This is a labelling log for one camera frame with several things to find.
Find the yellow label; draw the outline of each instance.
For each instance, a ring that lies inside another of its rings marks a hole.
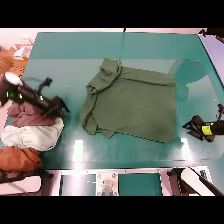
[[[210,126],[202,126],[202,131],[205,135],[212,135]]]

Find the glossy table surface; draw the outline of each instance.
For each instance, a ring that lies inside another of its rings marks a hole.
[[[121,58],[123,66],[174,74],[177,81],[176,138],[158,143],[133,136],[88,135],[80,124],[85,86],[104,58]],[[43,94],[63,98],[71,115],[56,148],[42,154],[45,169],[141,168],[206,165],[222,159],[224,139],[201,142],[181,126],[193,115],[214,121],[224,103],[222,85],[197,35],[157,33],[39,33],[24,80],[53,79]]]

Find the green tabletop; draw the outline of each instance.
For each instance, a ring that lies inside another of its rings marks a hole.
[[[121,58],[124,66],[173,73],[177,81],[177,137],[168,144],[133,136],[88,135],[80,124],[85,86],[104,58]],[[157,33],[39,33],[24,80],[53,79],[44,95],[58,95],[71,110],[56,148],[42,153],[45,169],[142,168],[206,165],[222,159],[223,138],[201,142],[181,126],[193,115],[215,120],[224,93],[197,35]],[[82,147],[76,147],[76,141]]]

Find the pink cloth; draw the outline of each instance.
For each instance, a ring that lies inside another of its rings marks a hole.
[[[55,119],[44,118],[40,109],[27,102],[22,104],[14,103],[9,107],[8,115],[13,117],[12,125],[18,128],[24,126],[52,126],[56,124]]]

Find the green cloth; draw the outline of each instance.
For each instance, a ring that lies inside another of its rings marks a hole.
[[[87,86],[81,112],[88,134],[115,132],[169,142],[176,129],[176,82],[173,75],[118,66],[104,59]]]

